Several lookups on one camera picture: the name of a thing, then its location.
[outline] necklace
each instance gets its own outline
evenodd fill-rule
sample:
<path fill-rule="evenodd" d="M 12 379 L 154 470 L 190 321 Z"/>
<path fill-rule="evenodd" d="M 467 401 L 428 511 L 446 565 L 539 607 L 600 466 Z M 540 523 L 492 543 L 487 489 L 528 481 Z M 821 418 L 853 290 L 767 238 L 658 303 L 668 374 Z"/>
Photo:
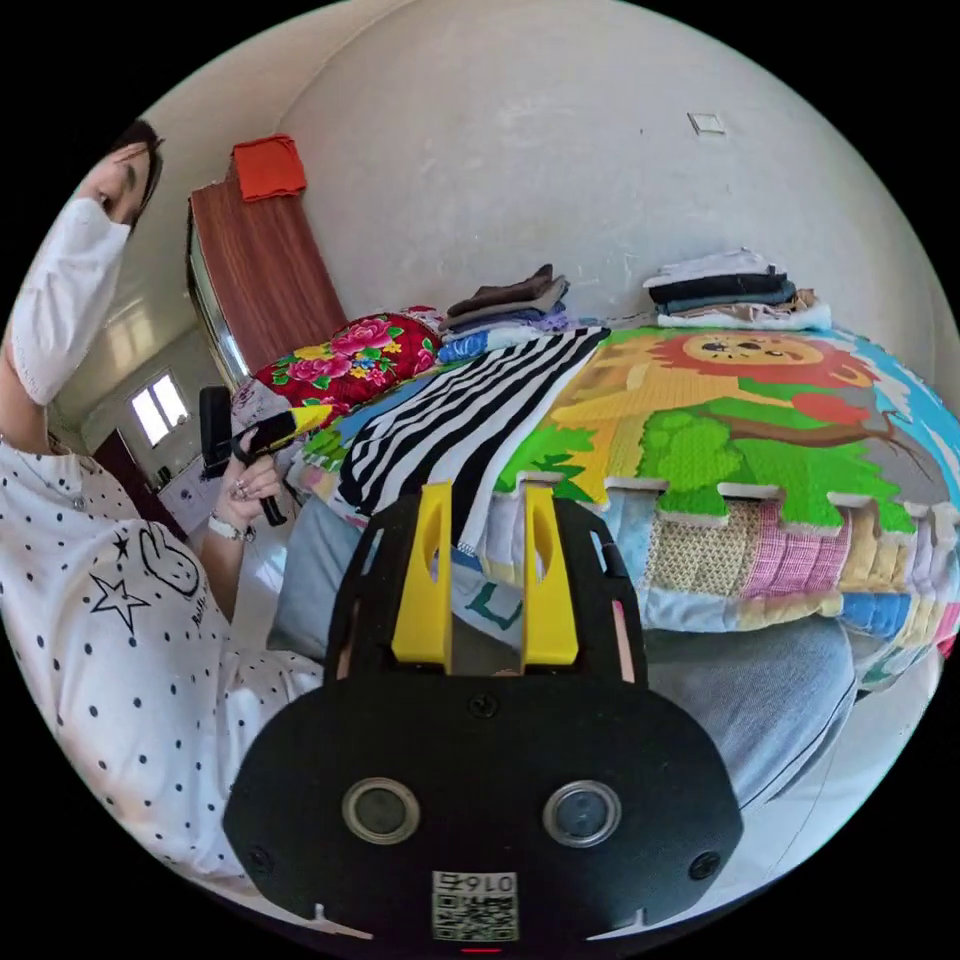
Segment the necklace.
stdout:
<path fill-rule="evenodd" d="M 0 434 L 0 441 L 3 440 L 3 434 Z M 20 458 L 20 462 L 51 492 L 55 493 L 58 497 L 63 497 L 64 500 L 69 500 L 74 510 L 83 511 L 86 509 L 87 501 L 80 496 L 71 496 L 69 493 L 64 493 L 62 490 L 58 490 L 52 483 L 44 480 L 43 477 L 37 473 L 36 470 L 30 466 L 30 461 L 19 451 L 16 447 L 10 447 L 11 450 Z"/>

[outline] folded clothes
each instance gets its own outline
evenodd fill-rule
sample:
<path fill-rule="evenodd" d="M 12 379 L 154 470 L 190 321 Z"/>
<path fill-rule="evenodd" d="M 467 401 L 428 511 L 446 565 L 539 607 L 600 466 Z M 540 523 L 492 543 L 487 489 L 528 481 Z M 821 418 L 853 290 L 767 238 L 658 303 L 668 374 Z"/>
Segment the folded clothes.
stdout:
<path fill-rule="evenodd" d="M 812 290 L 798 290 L 784 304 L 718 303 L 675 314 L 660 314 L 660 327 L 722 327 L 730 330 L 829 330 L 830 307 Z"/>
<path fill-rule="evenodd" d="M 788 282 L 785 273 L 736 273 L 723 277 L 702 277 L 697 280 L 666 283 L 662 287 L 651 287 L 647 292 L 653 302 L 660 306 L 674 300 L 704 300 L 711 297 L 744 299 L 754 294 L 776 293 Z"/>
<path fill-rule="evenodd" d="M 510 303 L 497 303 L 492 306 L 479 307 L 468 313 L 460 313 L 455 317 L 448 313 L 446 320 L 440 325 L 440 329 L 450 330 L 464 323 L 470 323 L 472 320 L 515 313 L 518 310 L 538 310 L 540 313 L 549 313 L 564 298 L 569 289 L 570 284 L 567 278 L 561 275 L 534 300 L 515 300 Z"/>
<path fill-rule="evenodd" d="M 726 277 L 732 274 L 775 274 L 775 264 L 760 254 L 741 247 L 727 253 L 715 253 L 698 260 L 683 260 L 680 263 L 668 263 L 662 266 L 656 276 L 644 283 L 644 288 L 662 287 L 681 280 L 699 280 L 703 277 Z"/>
<path fill-rule="evenodd" d="M 447 311 L 447 316 L 458 317 L 461 314 L 472 313 L 474 310 L 497 304 L 536 300 L 546 293 L 551 283 L 553 283 L 553 264 L 545 263 L 533 276 L 519 283 L 512 283 L 506 287 L 480 287 L 469 299 L 455 303 Z"/>
<path fill-rule="evenodd" d="M 577 323 L 567 316 L 566 307 L 561 300 L 549 313 L 540 313 L 537 310 L 522 310 L 517 313 L 486 317 L 474 320 L 471 323 L 459 324 L 444 332 L 443 342 L 450 343 L 462 337 L 469 337 L 474 333 L 482 333 L 485 330 L 500 330 L 504 327 L 515 326 L 530 327 L 541 333 L 562 333 L 564 330 L 569 330 L 570 327 L 584 326 L 584 324 Z"/>
<path fill-rule="evenodd" d="M 771 290 L 766 293 L 717 294 L 715 296 L 692 297 L 687 300 L 670 300 L 666 303 L 659 304 L 657 309 L 661 315 L 670 317 L 675 313 L 687 313 L 690 310 L 702 310 L 708 307 L 733 303 L 784 304 L 789 303 L 796 295 L 797 288 L 789 280 L 786 280 L 781 283 L 776 290 Z"/>
<path fill-rule="evenodd" d="M 297 146 L 284 134 L 238 143 L 233 148 L 233 163 L 240 193 L 247 203 L 296 196 L 306 189 L 307 178 Z"/>
<path fill-rule="evenodd" d="M 513 310 L 510 313 L 495 313 L 489 317 L 480 317 L 478 320 L 468 320 L 466 323 L 458 323 L 455 327 L 448 327 L 443 331 L 443 340 L 454 340 L 457 337 L 468 337 L 471 333 L 477 333 L 481 330 L 495 330 L 505 324 L 520 324 L 527 326 L 542 320 L 544 317 L 556 313 L 563 313 L 563 301 L 555 304 L 549 313 L 542 313 L 539 310 Z"/>
<path fill-rule="evenodd" d="M 528 340 L 536 340 L 537 337 L 542 336 L 543 333 L 540 330 L 516 324 L 468 333 L 455 340 L 446 341 L 437 352 L 437 362 L 455 363 L 457 360 L 472 360 L 484 353 L 513 347 L 518 343 L 526 343 Z"/>

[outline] face mask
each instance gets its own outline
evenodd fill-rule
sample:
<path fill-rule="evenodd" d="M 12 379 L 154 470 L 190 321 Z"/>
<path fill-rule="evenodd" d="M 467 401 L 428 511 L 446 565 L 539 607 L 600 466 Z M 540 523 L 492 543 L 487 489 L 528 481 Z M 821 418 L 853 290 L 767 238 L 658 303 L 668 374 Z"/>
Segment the face mask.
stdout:
<path fill-rule="evenodd" d="M 71 200 L 47 235 L 10 320 L 17 376 L 34 403 L 50 403 L 90 350 L 129 236 L 88 198 Z"/>

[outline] white polka dot shirt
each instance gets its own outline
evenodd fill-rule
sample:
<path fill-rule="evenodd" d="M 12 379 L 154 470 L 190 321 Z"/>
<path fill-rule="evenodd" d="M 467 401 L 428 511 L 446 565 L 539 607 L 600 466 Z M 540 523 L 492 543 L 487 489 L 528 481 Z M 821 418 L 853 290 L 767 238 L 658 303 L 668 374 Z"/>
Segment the white polka dot shirt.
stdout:
<path fill-rule="evenodd" d="M 0 615 L 37 707 L 107 810 L 185 876 L 243 885 L 224 804 L 259 731 L 322 669 L 233 647 L 200 562 L 109 473 L 2 440 Z"/>

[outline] wristwatch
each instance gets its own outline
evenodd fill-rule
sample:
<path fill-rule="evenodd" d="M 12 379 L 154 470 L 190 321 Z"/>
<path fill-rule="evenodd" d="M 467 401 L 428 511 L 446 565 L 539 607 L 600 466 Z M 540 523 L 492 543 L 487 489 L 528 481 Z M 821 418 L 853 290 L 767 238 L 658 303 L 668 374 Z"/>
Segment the wristwatch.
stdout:
<path fill-rule="evenodd" d="M 245 531 L 238 530 L 232 523 L 221 520 L 215 513 L 210 514 L 207 526 L 217 536 L 225 537 L 227 540 L 243 540 L 245 543 L 253 543 L 257 539 L 257 531 L 253 527 L 247 527 Z"/>

